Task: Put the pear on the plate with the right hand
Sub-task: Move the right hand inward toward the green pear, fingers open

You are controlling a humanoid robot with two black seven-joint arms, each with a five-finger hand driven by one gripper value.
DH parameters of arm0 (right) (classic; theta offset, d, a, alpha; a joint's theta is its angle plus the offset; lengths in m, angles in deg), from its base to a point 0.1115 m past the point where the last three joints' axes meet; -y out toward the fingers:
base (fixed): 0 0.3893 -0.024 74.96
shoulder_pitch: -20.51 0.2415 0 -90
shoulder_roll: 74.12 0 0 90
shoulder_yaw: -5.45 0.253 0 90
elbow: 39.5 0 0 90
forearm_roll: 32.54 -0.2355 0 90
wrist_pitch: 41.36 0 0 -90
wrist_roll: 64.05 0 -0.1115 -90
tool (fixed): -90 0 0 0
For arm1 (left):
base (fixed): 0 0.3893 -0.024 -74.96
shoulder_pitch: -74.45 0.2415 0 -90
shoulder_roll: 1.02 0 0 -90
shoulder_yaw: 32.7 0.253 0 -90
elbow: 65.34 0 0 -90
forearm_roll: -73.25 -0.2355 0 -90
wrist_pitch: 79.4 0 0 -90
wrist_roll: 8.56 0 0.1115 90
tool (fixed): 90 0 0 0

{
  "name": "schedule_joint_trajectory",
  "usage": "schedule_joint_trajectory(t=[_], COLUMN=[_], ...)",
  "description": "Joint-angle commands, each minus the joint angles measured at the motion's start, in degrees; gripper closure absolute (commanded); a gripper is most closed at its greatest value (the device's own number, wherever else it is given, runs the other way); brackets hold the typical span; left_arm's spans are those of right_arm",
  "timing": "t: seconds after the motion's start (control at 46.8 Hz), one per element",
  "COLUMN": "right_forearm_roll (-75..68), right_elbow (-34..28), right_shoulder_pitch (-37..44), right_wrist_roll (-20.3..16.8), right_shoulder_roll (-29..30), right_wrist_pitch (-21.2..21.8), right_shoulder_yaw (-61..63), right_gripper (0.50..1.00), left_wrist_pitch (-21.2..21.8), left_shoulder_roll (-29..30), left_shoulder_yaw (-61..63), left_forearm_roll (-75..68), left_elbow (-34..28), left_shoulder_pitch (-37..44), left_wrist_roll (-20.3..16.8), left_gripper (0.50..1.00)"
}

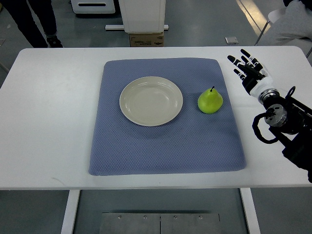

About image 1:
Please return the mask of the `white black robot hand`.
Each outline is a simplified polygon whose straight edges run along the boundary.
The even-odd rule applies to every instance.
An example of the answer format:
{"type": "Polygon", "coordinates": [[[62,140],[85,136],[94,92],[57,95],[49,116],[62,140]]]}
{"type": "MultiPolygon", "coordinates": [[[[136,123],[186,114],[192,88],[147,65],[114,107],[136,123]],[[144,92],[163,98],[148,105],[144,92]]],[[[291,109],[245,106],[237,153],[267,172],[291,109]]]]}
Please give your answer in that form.
{"type": "Polygon", "coordinates": [[[241,59],[232,55],[228,55],[227,59],[236,67],[234,73],[241,79],[246,92],[260,99],[263,92],[274,89],[273,79],[255,57],[244,49],[240,52],[242,53],[241,59]]]}

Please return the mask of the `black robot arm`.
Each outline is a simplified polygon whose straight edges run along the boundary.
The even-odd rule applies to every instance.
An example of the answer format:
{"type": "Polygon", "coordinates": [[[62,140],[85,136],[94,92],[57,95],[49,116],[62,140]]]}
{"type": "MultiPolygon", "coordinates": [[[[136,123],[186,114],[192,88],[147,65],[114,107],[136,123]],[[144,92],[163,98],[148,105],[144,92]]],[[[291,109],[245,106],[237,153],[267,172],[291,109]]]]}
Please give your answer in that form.
{"type": "Polygon", "coordinates": [[[281,97],[276,89],[263,91],[259,102],[266,112],[254,117],[252,128],[255,136],[266,144],[281,142],[284,146],[282,154],[298,168],[308,172],[308,181],[312,181],[312,110],[292,97],[292,87],[285,97],[281,97]],[[269,125],[273,139],[262,136],[258,127],[263,118],[269,125]]]}

